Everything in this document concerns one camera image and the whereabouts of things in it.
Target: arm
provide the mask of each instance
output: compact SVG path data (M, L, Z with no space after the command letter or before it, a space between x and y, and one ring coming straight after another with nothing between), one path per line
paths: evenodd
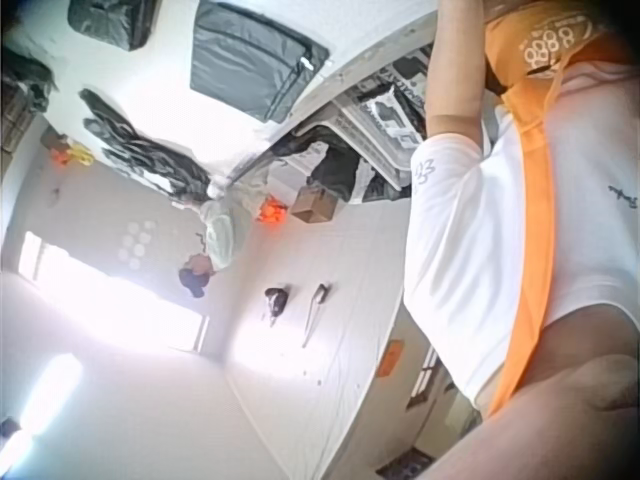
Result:
M483 0L440 0L426 94L430 137L458 133L482 148Z

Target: person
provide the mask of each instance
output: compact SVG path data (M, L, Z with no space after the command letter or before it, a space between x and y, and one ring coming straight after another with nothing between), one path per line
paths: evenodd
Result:
M420 478L638 478L638 71L575 3L485 6L440 0L405 268L485 421Z
M260 166L228 190L212 183L212 197L202 204L184 198L206 226L205 252L191 255L178 271L180 283L193 297L202 298L211 277L228 268L244 246L253 221L267 199L268 165Z

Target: orange object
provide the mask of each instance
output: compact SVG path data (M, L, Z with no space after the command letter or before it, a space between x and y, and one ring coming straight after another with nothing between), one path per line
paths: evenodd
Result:
M487 56L507 88L502 99L520 134L525 182L525 256L511 343L489 414L514 395L545 324L553 276L555 207L544 118L567 65L577 61L629 63L621 44L580 9L539 2L491 22Z
M51 150L49 150L49 154L51 155L51 160L53 160L53 163L61 167L66 167L71 161L71 155L69 154L68 149L57 150L55 148L52 148Z
M269 195L260 207L258 222L279 225L287 218L287 206Z
M402 352L404 351L404 340L391 340L387 344L387 349L380 361L380 366L376 372L377 378L388 377L396 368Z

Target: printed logo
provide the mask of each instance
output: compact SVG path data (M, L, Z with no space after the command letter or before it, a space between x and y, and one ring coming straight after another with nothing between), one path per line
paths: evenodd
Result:
M415 172L415 181L418 185L424 185L429 181L429 175L436 171L433 166L433 159L423 160L418 164Z

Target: sunlight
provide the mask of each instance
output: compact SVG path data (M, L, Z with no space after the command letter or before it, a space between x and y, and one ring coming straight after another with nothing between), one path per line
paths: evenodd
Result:
M17 466L27 456L32 445L31 435L23 430L11 436L4 448L0 450L0 478L4 478L3 475L10 468Z
M50 301L102 341L143 352L196 348L204 321L199 313L110 277L33 234L25 238L20 263Z
M80 382L82 365L71 354L49 362L20 417L20 426L31 435L40 435L60 412Z

